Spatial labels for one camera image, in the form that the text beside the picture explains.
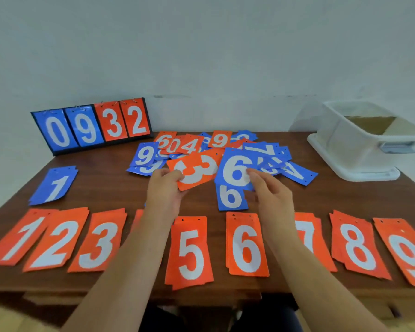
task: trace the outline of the hand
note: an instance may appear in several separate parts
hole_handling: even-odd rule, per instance
[[[261,226],[271,248],[280,240],[299,240],[295,228],[292,191],[277,178],[255,169],[247,169],[258,200]]]
[[[178,217],[181,199],[187,192],[177,187],[177,181],[183,178],[179,170],[155,170],[149,180],[145,213],[153,213],[153,218],[165,218],[170,225]]]

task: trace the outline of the wooden table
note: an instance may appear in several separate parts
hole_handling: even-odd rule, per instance
[[[319,173],[307,187],[281,175],[277,177],[293,191],[296,211],[313,212],[322,219],[323,235],[328,247],[331,245],[331,223],[328,213],[334,209],[370,221],[372,217],[404,218],[415,228],[415,183],[404,174],[396,181],[344,181],[333,173],[308,144],[308,134],[257,133],[259,141],[279,142],[280,145],[289,146],[295,163]],[[49,168],[75,165],[79,172],[66,196],[39,207],[64,210],[87,206],[91,213],[125,207],[128,218],[123,229],[123,242],[129,234],[135,210],[143,208],[149,181],[147,177],[126,171],[139,142],[54,158],[0,208],[0,239],[26,213],[29,197]],[[249,212],[256,212],[254,203],[249,203]],[[166,261],[170,246],[168,239],[151,300],[179,305],[231,305],[239,301],[258,299],[261,293],[289,292],[275,257],[267,245],[270,277],[241,277],[228,273],[225,266],[226,214],[218,211],[213,181],[191,189],[181,204],[180,215],[208,217],[207,245],[215,281],[175,292],[171,286],[165,285]],[[75,256],[88,232],[88,225],[89,220],[81,232],[72,256]],[[357,296],[415,296],[415,288],[406,281],[376,232],[375,240],[393,281],[347,271],[339,262],[336,262],[338,273],[334,275]],[[25,292],[29,297],[37,295],[43,298],[44,295],[57,294],[60,297],[56,298],[74,298],[86,294],[100,276],[99,272],[67,273],[71,260],[61,268],[22,273],[22,266],[31,251],[15,267],[0,266],[0,291]]]

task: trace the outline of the wall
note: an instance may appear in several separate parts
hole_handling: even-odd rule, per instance
[[[155,130],[313,130],[353,98],[415,120],[415,0],[0,0],[0,205],[51,158],[30,111],[132,96]]]

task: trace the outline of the person's left arm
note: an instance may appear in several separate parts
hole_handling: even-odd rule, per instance
[[[183,174],[156,170],[149,181],[144,214],[108,269],[61,329],[62,332],[137,331],[160,267],[183,193]]]

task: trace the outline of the white bin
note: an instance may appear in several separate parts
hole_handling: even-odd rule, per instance
[[[328,101],[309,143],[347,181],[390,181],[400,156],[415,153],[415,124],[366,101]]]

